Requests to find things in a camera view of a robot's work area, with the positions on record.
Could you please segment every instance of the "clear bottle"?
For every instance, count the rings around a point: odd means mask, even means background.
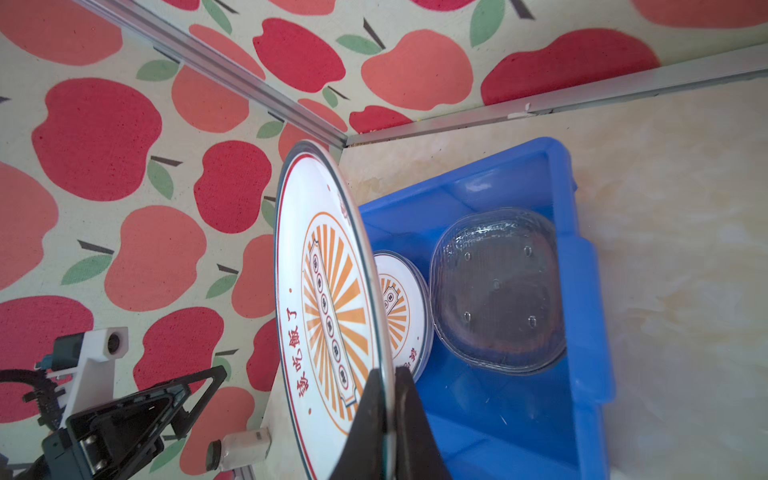
[[[206,469],[226,472],[261,462],[266,458],[271,442],[269,429],[230,433],[208,445]]]

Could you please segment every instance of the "plate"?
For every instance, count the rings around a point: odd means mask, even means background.
[[[392,363],[408,367],[415,382],[429,360],[434,335],[427,284],[416,266],[399,253],[380,251],[373,259],[379,271]]]
[[[344,449],[371,370],[382,373],[388,425],[395,383],[365,227],[336,162],[313,142],[299,142],[280,174],[275,289],[296,440],[307,475],[325,479]],[[383,443],[385,478],[394,466],[394,441],[388,434]]]

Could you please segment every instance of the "blue bin handle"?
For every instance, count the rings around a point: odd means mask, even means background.
[[[558,236],[558,263],[574,401],[611,402],[616,387],[605,332],[597,253],[584,238]]]

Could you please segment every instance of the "blue bin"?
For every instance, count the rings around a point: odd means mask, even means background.
[[[507,376],[469,366],[438,340],[416,385],[455,480],[608,477],[602,404],[614,381],[575,190],[568,151],[539,138],[360,207],[373,250],[402,254],[428,281],[438,239],[467,214],[523,207],[557,228],[567,355],[545,372]]]

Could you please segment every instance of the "apple-patterned wall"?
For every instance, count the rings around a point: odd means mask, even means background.
[[[110,326],[131,344],[116,396],[223,365],[191,434],[135,476],[213,478],[208,442],[260,425],[278,368],[273,196],[307,135],[71,0],[0,0],[0,65],[0,369]],[[48,434],[28,390],[0,384],[14,465]]]
[[[135,0],[347,134],[768,41],[764,0]]]

